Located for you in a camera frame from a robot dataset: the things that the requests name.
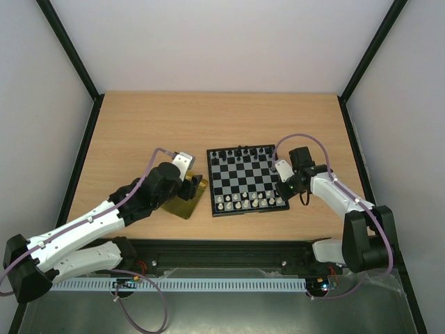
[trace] black metal frame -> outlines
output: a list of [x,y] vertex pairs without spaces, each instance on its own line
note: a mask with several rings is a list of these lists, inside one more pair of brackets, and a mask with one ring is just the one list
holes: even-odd
[[[83,135],[81,147],[79,149],[76,163],[74,165],[72,176],[70,178],[70,183],[68,185],[67,192],[65,194],[65,198],[57,220],[56,226],[60,226],[66,223],[68,214],[70,212],[73,197],[77,188],[77,184],[79,182],[79,178],[83,168],[83,163],[85,162],[86,154],[88,152],[92,134],[94,132],[96,121],[99,116],[104,95],[103,94],[100,95],[97,89],[95,88],[94,83],[92,82],[89,74],[87,73],[85,66],[83,65],[79,55],[77,54],[76,49],[74,48],[74,45],[71,43],[71,40],[66,30],[63,28],[63,25],[59,20],[56,11],[51,5],[51,2],[49,0],[36,0],[36,1],[38,2],[40,8],[42,9],[42,12],[47,18],[49,24],[54,30],[54,33],[56,34],[57,38],[62,44],[63,49],[67,53],[67,56],[70,58],[74,68],[76,69],[86,89],[90,93],[92,100],[94,101],[94,105],[85,130],[85,134]],[[364,165],[362,153],[360,152],[357,138],[354,133],[353,124],[350,120],[350,115],[346,103],[348,102],[354,89],[357,87],[360,79],[363,77],[363,74],[365,73],[367,67],[373,60],[373,57],[377,53],[378,49],[380,48],[380,45],[383,43],[388,32],[390,31],[391,27],[393,26],[394,22],[396,21],[397,17],[401,13],[401,10],[403,9],[406,3],[407,0],[394,0],[394,2],[391,5],[391,8],[389,9],[388,13],[383,19],[383,22],[381,23],[377,33],[372,39],[371,44],[369,45],[361,61],[359,62],[357,69],[354,71],[354,74],[352,75],[348,85],[346,86],[346,89],[344,90],[341,97],[338,97],[339,106],[341,108],[343,120],[345,122],[346,130],[348,132],[348,138],[354,154],[355,163],[357,165],[357,170],[359,173],[359,178],[361,180],[362,187],[364,190],[364,195],[366,199],[370,200],[371,202],[375,202],[375,198],[372,192],[371,184],[369,182],[368,173]],[[138,250],[138,252],[140,254],[143,254],[144,257],[146,257],[146,261],[148,261],[148,263],[151,263],[150,259],[152,257],[160,256],[159,255],[160,252],[163,252],[164,254],[163,256],[165,256],[165,254],[173,254],[173,255],[183,254],[184,251],[186,251],[186,254],[182,256],[180,259],[177,257],[170,256],[168,263],[177,265],[178,267],[187,267],[190,263],[193,263],[195,266],[200,263],[204,267],[209,267],[212,264],[218,264],[218,266],[220,267],[224,266],[224,264],[230,267],[238,267],[238,266],[245,267],[249,261],[252,261],[252,255],[257,255],[255,257],[254,263],[251,263],[252,266],[261,268],[271,267],[272,269],[280,268],[284,273],[301,273],[302,270],[300,266],[301,264],[299,263],[294,264],[293,261],[295,258],[297,258],[295,255],[299,254],[298,252],[304,252],[306,244],[304,242],[267,242],[267,241],[259,241],[259,242],[233,241],[230,243],[227,242],[220,243],[218,241],[133,240],[132,242],[135,248]],[[228,261],[227,254],[229,252],[229,249],[235,250],[235,253],[232,253],[234,257],[233,256],[230,257],[231,260]],[[207,258],[207,260],[202,259],[202,255],[206,253],[212,254],[210,260],[209,258]],[[283,261],[286,261],[287,263],[290,262],[289,263],[290,266],[287,265],[282,266]],[[399,270],[403,288],[408,297],[408,303],[410,305],[412,315],[414,317],[416,328],[419,333],[427,333],[425,324],[423,322],[420,313],[419,306],[417,305],[416,296],[414,295],[414,291],[411,286],[410,277],[408,276],[403,261],[397,263],[396,267]],[[26,305],[19,305],[19,307],[17,308],[15,317],[10,327],[9,331],[10,334],[18,333],[25,310],[26,310]]]

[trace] white panel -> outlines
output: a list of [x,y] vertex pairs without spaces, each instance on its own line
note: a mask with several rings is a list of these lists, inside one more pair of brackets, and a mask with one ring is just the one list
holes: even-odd
[[[91,106],[37,3],[0,1],[2,263],[11,236],[54,228]],[[16,305],[0,298],[0,333]]]
[[392,0],[53,0],[99,91],[341,93]]
[[445,328],[444,13],[443,0],[408,1],[349,104],[429,333]]

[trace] light wood surface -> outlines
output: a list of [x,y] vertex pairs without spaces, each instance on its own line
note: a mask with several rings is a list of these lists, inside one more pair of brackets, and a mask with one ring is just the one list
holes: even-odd
[[[70,220],[90,211],[144,171],[154,148],[196,156],[193,172],[208,179],[206,150],[278,142],[296,132],[318,138],[329,152],[340,180],[362,196],[357,169],[336,95],[263,93],[108,92],[99,114],[70,212]],[[278,157],[309,146],[324,164],[315,143],[292,138]],[[159,157],[160,161],[168,157]],[[190,219],[157,210],[152,216],[109,237],[134,239],[305,240],[341,237],[343,221],[312,196],[298,197],[284,212],[212,218],[209,189]]]

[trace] black beam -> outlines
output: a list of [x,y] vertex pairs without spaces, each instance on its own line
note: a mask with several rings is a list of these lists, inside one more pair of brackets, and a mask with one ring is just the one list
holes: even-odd
[[346,107],[346,103],[342,103],[341,97],[338,97],[338,99],[340,103],[341,114],[343,116],[343,121],[345,122],[346,132],[348,133],[349,143],[351,149],[353,150],[355,165],[357,166],[360,182],[362,183],[364,197],[369,202],[375,203],[373,189],[371,188],[371,183],[369,182],[368,172],[366,170],[366,166],[364,165],[362,152],[360,151],[360,146],[357,142],[353,123],[350,120],[348,108]]
[[350,78],[348,85],[343,91],[343,94],[341,94],[341,103],[346,103],[349,100],[350,96],[353,94],[355,87],[357,87],[369,64],[371,64],[371,61],[379,50],[380,45],[382,45],[383,41],[387,37],[388,32],[391,30],[391,27],[397,20],[397,17],[401,13],[403,7],[405,7],[407,1],[408,0],[394,0],[394,2],[392,3],[391,7],[388,10],[388,13],[386,14],[377,32],[375,33],[371,44],[368,46],[368,49],[366,49],[359,65],[355,69],[354,74]]
[[90,142],[92,138],[92,133],[95,130],[97,118],[99,117],[100,108],[104,100],[104,95],[100,95],[92,106],[90,118],[86,125],[85,133],[83,134],[81,147],[79,148],[79,153],[77,154],[76,162],[74,163],[74,168],[71,174],[70,182],[68,183],[67,192],[63,198],[63,204],[58,215],[56,227],[62,226],[67,222],[68,214],[71,209],[71,204],[74,199],[74,194],[76,193],[77,184],[81,177],[81,172],[83,168],[83,163],[85,162],[86,154],[88,148],[90,147]]
[[63,49],[68,55],[68,58],[71,60],[71,63],[77,71],[77,74],[80,76],[86,90],[90,93],[92,100],[95,101],[99,97],[99,92],[92,82],[90,75],[86,71],[85,66],[83,65],[81,58],[77,54],[77,51],[74,48],[74,45],[72,44],[65,28],[63,28],[62,22],[58,18],[54,7],[49,0],[36,1],[39,4],[40,9],[42,9],[44,16],[47,18],[49,25],[51,25],[51,28],[56,34],[59,42],[62,44]]

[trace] cable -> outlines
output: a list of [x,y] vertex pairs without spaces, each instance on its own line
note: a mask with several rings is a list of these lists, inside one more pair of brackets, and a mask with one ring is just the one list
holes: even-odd
[[165,299],[165,296],[163,294],[163,292],[161,291],[161,289],[159,289],[158,285],[153,282],[152,280],[150,280],[148,277],[145,276],[141,276],[139,273],[135,273],[133,271],[127,271],[127,270],[120,270],[120,269],[111,269],[109,271],[112,271],[113,273],[126,273],[132,276],[138,276],[139,278],[142,278],[143,280],[146,280],[149,284],[151,284],[159,293],[159,296],[161,296],[162,299],[162,303],[164,305],[164,321],[161,325],[161,327],[155,331],[155,332],[150,332],[150,331],[146,331],[144,328],[140,327],[136,322],[134,322],[134,320],[131,318],[130,314],[128,313],[128,311],[125,309],[123,302],[120,300],[118,293],[119,293],[119,288],[121,288],[121,286],[123,284],[119,284],[118,287],[116,287],[116,291],[114,293],[115,296],[115,301],[117,301],[120,305],[120,307],[122,308],[122,310],[124,311],[125,317],[127,318],[128,322],[139,332],[143,333],[143,334],[159,334],[161,333],[164,328],[165,325],[167,324],[167,318],[168,318],[168,310],[167,310],[167,301]]
[[[156,155],[158,154],[158,152],[163,152],[166,153],[167,155],[170,155],[171,157],[175,157],[175,153],[171,153],[170,151],[164,150],[163,148],[157,148],[153,151],[153,155],[152,158],[150,159],[143,175],[140,177],[140,180],[138,181],[138,183],[136,183],[136,185],[134,186],[134,188],[129,192],[128,196],[126,196],[123,200],[121,200],[118,204],[98,213],[95,214],[93,216],[91,216],[91,218],[97,219],[100,218],[104,215],[106,215],[109,212],[112,212],[114,209],[117,209],[121,206],[123,206],[123,204],[125,204],[134,194],[135,192],[140,188],[140,186],[142,185],[142,183],[144,182],[145,178],[147,177],[148,173],[150,172],[150,170],[152,169],[153,163],[154,163],[154,159],[156,158]],[[51,237],[49,237],[48,239],[46,239],[45,241],[43,241],[43,244],[49,244],[51,241],[59,238],[61,235],[64,235],[65,233],[68,233],[69,231],[82,226],[83,224],[86,224],[89,222],[88,218],[83,219],[82,221],[79,221],[78,223],[75,223],[74,225],[71,225],[68,228],[65,228],[64,230],[61,230],[60,232],[57,232],[56,234],[52,235]],[[5,270],[3,273],[1,273],[0,275],[0,286],[3,284],[3,281],[5,280],[6,276],[8,275],[8,273],[15,267],[17,266],[24,258],[28,257],[30,254],[34,253],[37,249],[39,249],[40,246],[35,246],[32,247],[30,250],[26,251],[25,253],[21,254],[17,259],[15,259]],[[0,292],[0,297],[7,297],[7,296],[12,296],[14,294],[13,291],[11,292]]]
[[[329,178],[331,179],[332,183],[334,185],[337,186],[337,188],[339,188],[343,193],[345,193],[345,195],[347,195],[350,199],[356,201],[356,203],[368,214],[368,216],[371,218],[371,220],[373,221],[374,225],[376,226],[378,232],[380,233],[380,236],[382,237],[383,243],[385,244],[385,248],[387,249],[388,252],[388,267],[387,270],[382,273],[382,275],[386,275],[388,273],[391,272],[392,267],[394,265],[394,258],[392,255],[392,250],[391,250],[391,245],[389,244],[388,238],[385,234],[385,232],[383,231],[382,226],[380,225],[380,223],[377,220],[377,217],[375,217],[375,215],[372,213],[372,211],[370,209],[368,209],[368,207],[363,204],[362,202],[360,202],[353,193],[349,192],[349,190],[347,190],[347,188],[345,188],[345,186],[332,175],[332,171],[331,171],[331,166],[330,166],[330,161],[329,161],[329,156],[327,155],[327,150],[325,148],[325,146],[315,137],[309,135],[309,134],[289,134],[288,136],[285,136],[284,138],[280,139],[280,141],[278,141],[277,145],[275,146],[275,149],[273,150],[273,157],[272,157],[272,166],[275,166],[275,157],[278,151],[278,147],[281,145],[281,143],[289,138],[292,137],[305,137],[305,138],[309,138],[313,141],[315,141],[318,146],[320,146],[321,150],[323,151],[323,154],[325,155],[325,160],[326,160],[326,166],[327,166],[327,175],[329,176]],[[338,299],[341,297],[345,297],[349,294],[352,294],[356,289],[358,289],[358,287],[360,285],[362,285],[362,283],[364,282],[364,277],[362,277],[362,279],[357,283],[356,286],[354,286],[351,290],[349,290],[348,292],[345,292],[344,294],[340,294],[338,296],[332,296],[332,297],[314,297],[311,295],[311,293],[308,291],[308,295],[311,297],[311,299],[320,299],[320,300],[330,300],[330,299]]]

